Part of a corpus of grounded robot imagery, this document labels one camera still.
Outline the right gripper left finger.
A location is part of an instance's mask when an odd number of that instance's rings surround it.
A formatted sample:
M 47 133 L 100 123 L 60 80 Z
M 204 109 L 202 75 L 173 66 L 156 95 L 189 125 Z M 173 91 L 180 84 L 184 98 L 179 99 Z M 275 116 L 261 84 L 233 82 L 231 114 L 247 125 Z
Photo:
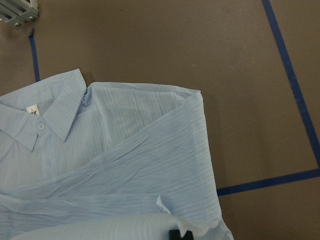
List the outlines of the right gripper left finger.
M 181 233 L 178 229 L 172 229 L 168 231 L 169 240 L 181 240 Z

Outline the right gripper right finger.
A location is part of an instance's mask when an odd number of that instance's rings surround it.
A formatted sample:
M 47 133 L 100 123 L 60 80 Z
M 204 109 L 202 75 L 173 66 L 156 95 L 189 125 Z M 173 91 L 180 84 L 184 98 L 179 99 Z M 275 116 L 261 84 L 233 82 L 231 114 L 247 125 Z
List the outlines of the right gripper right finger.
M 185 235 L 181 238 L 181 240 L 193 240 L 193 233 L 192 231 L 187 231 Z

